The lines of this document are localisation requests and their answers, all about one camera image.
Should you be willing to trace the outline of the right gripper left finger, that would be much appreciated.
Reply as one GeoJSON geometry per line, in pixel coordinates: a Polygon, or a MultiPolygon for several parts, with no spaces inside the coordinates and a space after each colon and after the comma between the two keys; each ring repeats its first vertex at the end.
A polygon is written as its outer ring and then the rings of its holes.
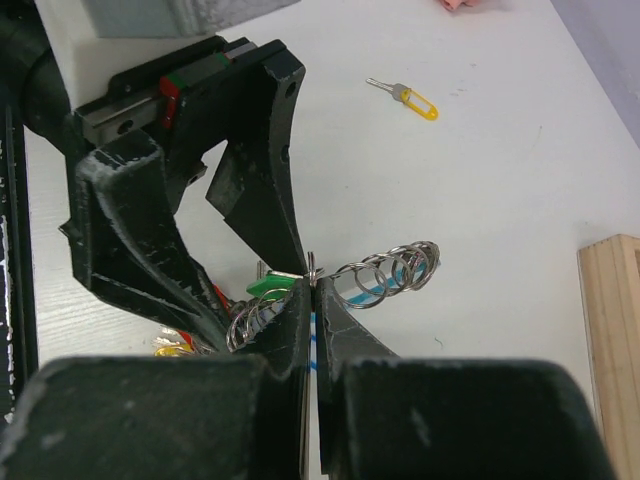
{"type": "Polygon", "coordinates": [[[232,354],[69,357],[28,383],[5,479],[305,479],[311,291],[232,354]]]}

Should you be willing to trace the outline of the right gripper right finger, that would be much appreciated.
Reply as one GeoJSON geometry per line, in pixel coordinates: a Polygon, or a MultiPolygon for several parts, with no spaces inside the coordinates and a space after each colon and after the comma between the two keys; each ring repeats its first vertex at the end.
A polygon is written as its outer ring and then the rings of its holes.
{"type": "Polygon", "coordinates": [[[328,280],[315,293],[320,462],[332,479],[612,479],[561,366],[402,358],[328,280]]]}

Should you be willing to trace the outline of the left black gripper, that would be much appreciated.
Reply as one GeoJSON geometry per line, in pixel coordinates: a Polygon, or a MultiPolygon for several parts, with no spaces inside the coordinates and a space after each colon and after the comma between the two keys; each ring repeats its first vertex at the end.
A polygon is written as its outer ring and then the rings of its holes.
{"type": "Polygon", "coordinates": [[[224,352],[229,315],[190,255],[168,200],[226,148],[207,201],[276,270],[307,271],[290,143],[304,65],[280,40],[214,37],[115,75],[79,107],[65,160],[72,271],[100,300],[224,352]]]}

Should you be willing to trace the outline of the key with green tag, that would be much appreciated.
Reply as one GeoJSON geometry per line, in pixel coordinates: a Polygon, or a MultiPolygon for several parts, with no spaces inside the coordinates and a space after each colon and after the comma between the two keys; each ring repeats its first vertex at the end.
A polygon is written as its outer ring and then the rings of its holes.
{"type": "Polygon", "coordinates": [[[298,276],[290,273],[268,270],[267,265],[257,262],[257,278],[246,287],[246,292],[262,300],[279,300],[291,290],[298,276]]]}

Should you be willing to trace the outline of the metal key organizer with keys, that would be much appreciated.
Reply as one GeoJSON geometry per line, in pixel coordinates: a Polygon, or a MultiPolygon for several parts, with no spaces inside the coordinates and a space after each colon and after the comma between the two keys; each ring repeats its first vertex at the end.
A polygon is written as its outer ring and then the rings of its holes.
{"type": "MultiPolygon", "coordinates": [[[[341,306],[364,310],[387,298],[424,288],[440,266],[440,249],[431,241],[416,241],[347,263],[331,274],[316,265],[313,253],[307,254],[307,260],[311,271],[304,278],[312,286],[327,280],[336,288],[341,306]]],[[[225,337],[227,350],[233,353],[255,340],[283,310],[290,291],[279,300],[257,299],[248,293],[245,300],[233,300],[217,290],[231,319],[225,337]]]]}

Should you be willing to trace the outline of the key with yellow tag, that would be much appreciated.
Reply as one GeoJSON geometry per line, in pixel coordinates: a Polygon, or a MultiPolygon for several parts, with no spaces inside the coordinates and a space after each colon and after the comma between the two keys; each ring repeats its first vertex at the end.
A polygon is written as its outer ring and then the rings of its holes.
{"type": "Polygon", "coordinates": [[[367,78],[366,83],[389,93],[395,101],[403,104],[425,120],[436,121],[439,118],[439,111],[431,101],[404,84],[385,83],[373,78],[367,78]]]}

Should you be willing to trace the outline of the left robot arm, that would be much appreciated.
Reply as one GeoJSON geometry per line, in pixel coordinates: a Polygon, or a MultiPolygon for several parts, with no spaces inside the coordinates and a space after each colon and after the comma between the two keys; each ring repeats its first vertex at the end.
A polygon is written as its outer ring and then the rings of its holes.
{"type": "Polygon", "coordinates": [[[175,216],[186,189],[224,151],[207,201],[269,266],[303,276],[290,139],[304,65],[280,41],[201,40],[107,75],[73,106],[44,16],[1,5],[1,81],[23,124],[65,158],[72,272],[100,300],[238,351],[272,325],[280,288],[231,303],[189,253],[175,216]]]}

